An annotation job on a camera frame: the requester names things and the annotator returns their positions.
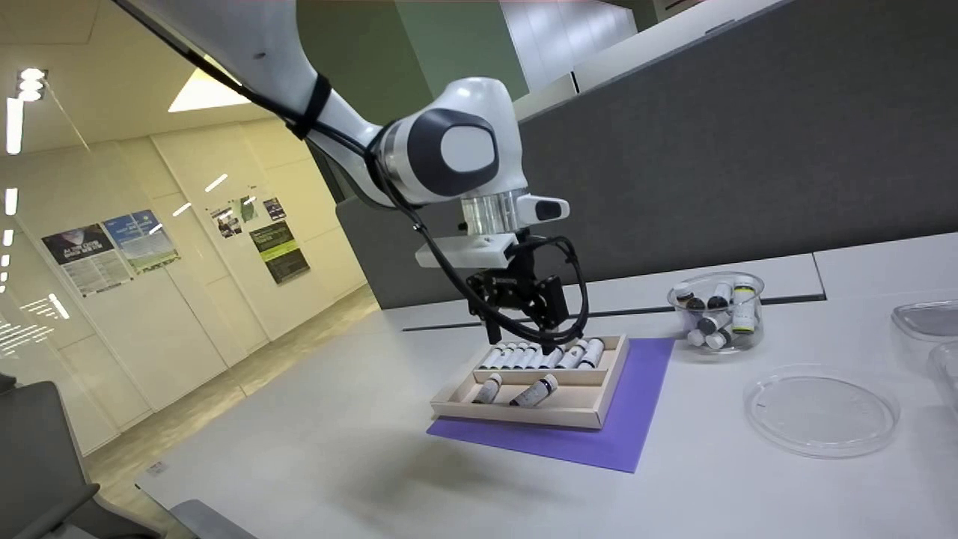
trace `table surface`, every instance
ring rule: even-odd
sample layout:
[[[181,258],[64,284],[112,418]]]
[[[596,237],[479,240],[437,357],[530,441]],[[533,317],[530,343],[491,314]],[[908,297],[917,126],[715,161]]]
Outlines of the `table surface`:
[[[265,539],[958,535],[955,406],[919,360],[904,360],[889,323],[901,302],[958,297],[955,252],[958,237],[926,237],[810,254],[828,300],[766,305],[757,351],[727,363],[673,351],[636,474],[428,436],[432,396],[486,348],[486,333],[406,333],[449,312],[422,305],[377,312],[320,343],[165,456],[142,487],[167,508],[200,501]],[[805,272],[802,263],[741,266],[766,281]],[[620,290],[663,297],[673,279],[632,279]],[[596,317],[591,336],[641,339],[670,326],[673,314]],[[843,460],[766,444],[745,421],[745,388],[787,367],[892,396],[896,441]]]

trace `purple mat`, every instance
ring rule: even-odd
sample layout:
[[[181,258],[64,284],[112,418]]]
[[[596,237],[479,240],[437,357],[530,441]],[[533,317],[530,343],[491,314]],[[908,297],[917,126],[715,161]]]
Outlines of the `purple mat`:
[[[636,474],[655,412],[669,357],[670,339],[630,342],[630,357],[603,430],[437,418],[428,433]]]

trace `robotic arm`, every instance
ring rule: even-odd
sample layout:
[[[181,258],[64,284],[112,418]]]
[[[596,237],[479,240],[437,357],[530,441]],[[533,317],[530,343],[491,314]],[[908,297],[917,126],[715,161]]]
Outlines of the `robotic arm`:
[[[527,228],[570,216],[560,198],[527,192],[512,98],[500,80],[453,80],[428,107],[391,126],[362,120],[310,62],[298,0],[118,0],[147,31],[215,80],[280,114],[292,132],[335,158],[362,198],[403,209],[425,240],[420,266],[440,266],[470,300],[470,312],[500,342],[500,330],[546,351],[573,342],[587,323],[587,287],[563,237]],[[464,237],[434,240],[416,206],[461,201]],[[566,254],[581,284],[581,314],[570,326],[560,279],[537,276],[537,249]]]

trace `wooden tray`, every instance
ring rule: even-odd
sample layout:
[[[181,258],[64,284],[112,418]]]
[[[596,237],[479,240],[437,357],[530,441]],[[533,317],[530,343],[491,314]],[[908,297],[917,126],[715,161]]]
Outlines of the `wooden tray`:
[[[473,403],[482,379],[491,367],[482,367],[491,348],[479,354],[470,367],[444,387],[432,411],[437,417],[456,418],[486,418],[486,421],[530,421],[530,424],[570,424],[570,429],[603,429],[605,411],[618,388],[630,339],[599,336],[605,351],[596,367],[495,367],[503,376],[500,396],[495,403]],[[546,399],[539,406],[510,406],[510,402],[537,382],[546,370],[560,379],[560,388]]]

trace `floor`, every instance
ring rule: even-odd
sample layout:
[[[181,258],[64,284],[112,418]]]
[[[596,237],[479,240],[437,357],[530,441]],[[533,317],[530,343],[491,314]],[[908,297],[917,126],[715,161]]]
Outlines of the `floor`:
[[[165,451],[178,444],[190,441],[194,430],[209,424],[215,417],[238,406],[242,399],[265,388],[269,379],[286,373],[304,357],[310,357],[320,342],[349,333],[365,314],[377,312],[377,300],[370,287],[359,287],[349,300],[335,302],[316,321],[304,323],[301,330],[287,333],[286,339],[268,343],[265,351],[253,354],[232,370],[212,376],[209,382],[197,387],[178,403],[153,412],[115,444],[103,447],[87,457],[87,477],[103,486],[103,498],[136,516],[139,522],[162,529],[167,539],[190,539],[193,534],[181,528],[159,504],[136,487],[136,478],[157,463]]]

